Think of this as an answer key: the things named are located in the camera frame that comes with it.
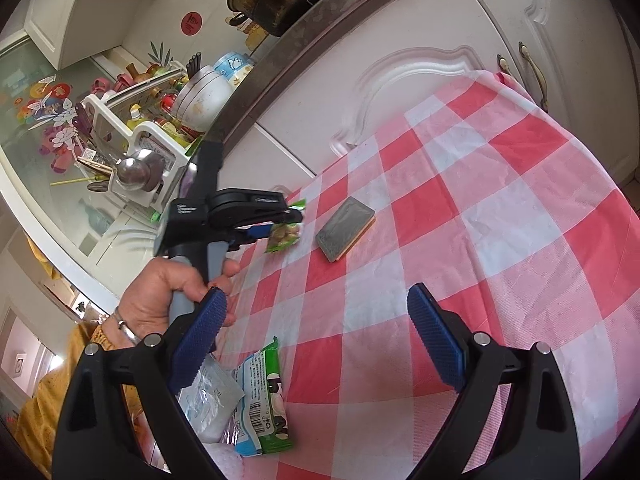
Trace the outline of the person left hand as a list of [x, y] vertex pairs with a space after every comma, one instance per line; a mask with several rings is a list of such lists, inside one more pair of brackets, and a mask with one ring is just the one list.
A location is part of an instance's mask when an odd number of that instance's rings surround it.
[[154, 258], [127, 287], [117, 311], [139, 338], [152, 333], [162, 334], [168, 327], [169, 306], [174, 292], [183, 292], [193, 302], [200, 302], [212, 287], [229, 296], [231, 279], [240, 270], [239, 263], [226, 259], [221, 274], [205, 284], [192, 266]]

